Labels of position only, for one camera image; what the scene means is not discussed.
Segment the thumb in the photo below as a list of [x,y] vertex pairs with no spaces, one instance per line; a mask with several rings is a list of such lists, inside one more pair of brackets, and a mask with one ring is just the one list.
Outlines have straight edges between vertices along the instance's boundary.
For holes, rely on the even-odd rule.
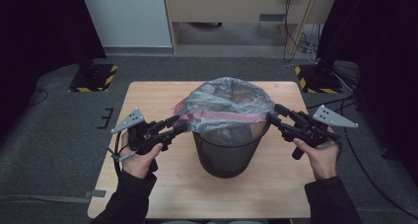
[[310,153],[313,149],[310,145],[299,138],[294,138],[293,143],[295,143],[296,146],[305,153]]
[[156,158],[160,154],[162,149],[163,149],[163,144],[159,143],[159,144],[155,145],[149,153],[143,155],[143,158],[145,158],[149,161],[152,161],[154,158]]

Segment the plastic bag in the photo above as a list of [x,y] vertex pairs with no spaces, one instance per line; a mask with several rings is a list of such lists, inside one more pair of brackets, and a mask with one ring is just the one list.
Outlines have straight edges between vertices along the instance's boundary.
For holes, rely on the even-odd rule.
[[253,137],[250,124],[265,124],[274,103],[261,88],[230,77],[208,81],[190,93],[173,109],[178,123],[186,121],[189,131],[216,143],[241,143]]

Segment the table top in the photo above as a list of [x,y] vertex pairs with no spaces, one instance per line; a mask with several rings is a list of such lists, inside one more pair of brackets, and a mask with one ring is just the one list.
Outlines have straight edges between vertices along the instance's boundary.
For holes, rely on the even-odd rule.
[[[170,116],[171,109],[203,82],[134,82],[129,86],[118,123],[135,108],[147,122]],[[264,89],[276,104],[306,112],[298,85],[294,82],[251,82]],[[284,122],[293,124],[289,118]],[[110,141],[113,148],[116,136]],[[158,180],[150,195],[147,218],[164,219],[250,219],[308,218],[310,207],[304,185],[314,180],[305,155],[296,161],[295,148],[270,126],[240,175],[220,179],[201,166],[191,132],[180,134],[169,150],[157,157]],[[92,197],[88,214],[99,215],[117,187],[113,162],[106,155],[96,185],[105,197]]]

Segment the black jacket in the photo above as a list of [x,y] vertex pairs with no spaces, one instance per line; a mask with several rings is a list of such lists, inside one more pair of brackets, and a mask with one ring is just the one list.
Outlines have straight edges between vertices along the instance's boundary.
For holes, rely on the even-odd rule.
[[[105,210],[92,223],[142,223],[148,212],[148,196],[156,180],[152,173],[140,180],[122,172],[116,192],[111,196]],[[305,191],[311,206],[312,224],[361,223],[356,208],[338,177],[307,184]]]

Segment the yellow and black warning tape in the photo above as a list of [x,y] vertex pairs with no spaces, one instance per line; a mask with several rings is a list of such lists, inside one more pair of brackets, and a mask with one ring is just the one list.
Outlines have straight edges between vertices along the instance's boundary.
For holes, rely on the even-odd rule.
[[75,87],[70,88],[70,92],[90,93],[90,92],[103,92],[108,89],[111,81],[113,80],[114,74],[116,73],[117,66],[113,65],[108,73],[105,83],[102,87],[91,88],[91,87]]
[[342,90],[326,89],[326,88],[312,88],[307,84],[307,80],[301,71],[300,67],[295,67],[295,72],[298,75],[299,83],[301,84],[302,91],[304,93],[326,93],[326,94],[337,94],[342,93]]

